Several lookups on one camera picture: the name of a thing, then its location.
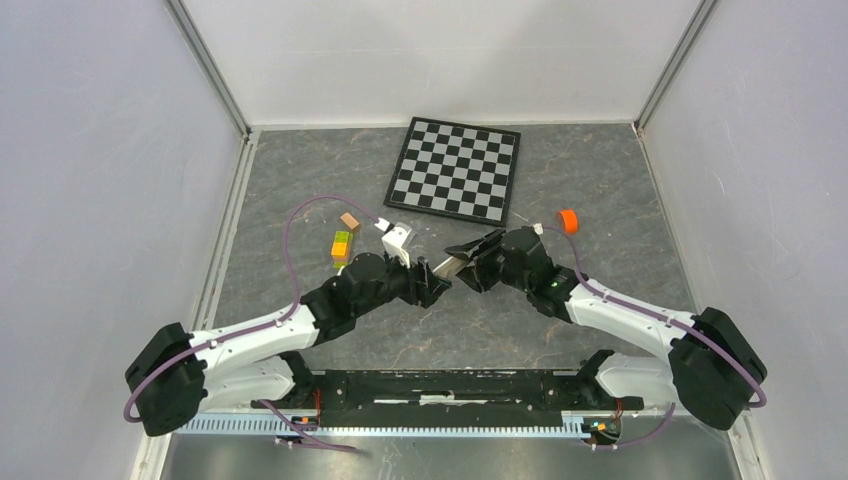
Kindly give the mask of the small wooden block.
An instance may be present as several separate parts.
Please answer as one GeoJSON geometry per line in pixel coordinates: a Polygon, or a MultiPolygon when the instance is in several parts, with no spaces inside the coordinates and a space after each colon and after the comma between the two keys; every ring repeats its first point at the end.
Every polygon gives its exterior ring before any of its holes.
{"type": "Polygon", "coordinates": [[[345,212],[340,216],[340,220],[345,227],[351,232],[358,232],[361,228],[361,223],[351,213],[345,212]]]}

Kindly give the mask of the yellow green lego stack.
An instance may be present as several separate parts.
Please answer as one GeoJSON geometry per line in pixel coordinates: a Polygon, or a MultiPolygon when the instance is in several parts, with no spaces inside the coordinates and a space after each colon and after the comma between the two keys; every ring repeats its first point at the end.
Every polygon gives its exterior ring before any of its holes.
{"type": "Polygon", "coordinates": [[[331,245],[330,255],[335,268],[347,266],[350,262],[353,243],[353,233],[336,231],[331,245]]]}

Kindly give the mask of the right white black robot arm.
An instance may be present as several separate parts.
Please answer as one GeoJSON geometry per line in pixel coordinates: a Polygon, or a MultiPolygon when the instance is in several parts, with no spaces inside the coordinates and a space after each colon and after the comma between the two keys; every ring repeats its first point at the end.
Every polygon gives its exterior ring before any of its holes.
{"type": "Polygon", "coordinates": [[[479,293],[497,284],[526,295],[542,315],[592,328],[646,351],[644,357],[604,354],[597,370],[577,382],[580,400],[602,408],[615,397],[675,403],[709,427],[727,430],[748,409],[762,408],[767,369],[725,312],[662,308],[612,290],[581,265],[557,265],[542,236],[543,224],[497,229],[446,248],[436,269],[479,293]]]}

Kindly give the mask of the black white chessboard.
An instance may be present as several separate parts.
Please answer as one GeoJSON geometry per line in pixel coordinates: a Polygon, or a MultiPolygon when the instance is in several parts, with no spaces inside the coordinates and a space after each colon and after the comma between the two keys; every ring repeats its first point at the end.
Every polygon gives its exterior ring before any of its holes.
{"type": "Polygon", "coordinates": [[[517,131],[414,117],[383,204],[504,227],[520,143],[517,131]]]}

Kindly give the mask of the beige remote control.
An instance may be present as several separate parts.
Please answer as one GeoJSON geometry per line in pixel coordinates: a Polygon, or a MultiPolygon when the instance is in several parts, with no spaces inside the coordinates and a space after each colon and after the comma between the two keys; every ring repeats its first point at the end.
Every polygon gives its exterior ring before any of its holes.
{"type": "Polygon", "coordinates": [[[449,256],[447,259],[442,261],[439,265],[437,265],[433,270],[433,274],[439,278],[449,280],[455,277],[461,270],[463,270],[469,261],[463,258],[458,258],[455,256],[449,256]]]}

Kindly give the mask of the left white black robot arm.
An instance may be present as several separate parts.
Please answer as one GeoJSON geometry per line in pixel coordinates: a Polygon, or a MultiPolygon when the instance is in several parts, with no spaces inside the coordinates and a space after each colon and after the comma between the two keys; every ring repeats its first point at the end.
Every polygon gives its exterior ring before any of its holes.
{"type": "Polygon", "coordinates": [[[165,325],[125,372],[124,418],[156,437],[231,404],[283,400],[302,407],[314,381],[296,353],[349,333],[359,318],[396,299],[428,308],[450,287],[425,259],[405,266],[365,253],[281,310],[213,330],[165,325]]]}

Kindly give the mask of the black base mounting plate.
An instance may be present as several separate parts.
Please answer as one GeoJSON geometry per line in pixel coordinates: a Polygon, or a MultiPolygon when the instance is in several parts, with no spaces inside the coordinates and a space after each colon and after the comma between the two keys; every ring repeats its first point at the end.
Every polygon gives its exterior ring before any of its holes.
{"type": "Polygon", "coordinates": [[[326,370],[308,393],[275,402],[314,410],[322,427],[554,427],[564,412],[639,411],[588,375],[559,370],[326,370]]]}

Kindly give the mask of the orange tape roll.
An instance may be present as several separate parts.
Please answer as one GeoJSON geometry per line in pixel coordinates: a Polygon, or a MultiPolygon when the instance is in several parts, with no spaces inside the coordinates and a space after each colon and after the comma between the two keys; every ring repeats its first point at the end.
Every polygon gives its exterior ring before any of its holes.
{"type": "Polygon", "coordinates": [[[579,231],[579,219],[577,213],[572,209],[563,209],[557,212],[557,219],[563,231],[568,235],[575,235],[579,231]]]}

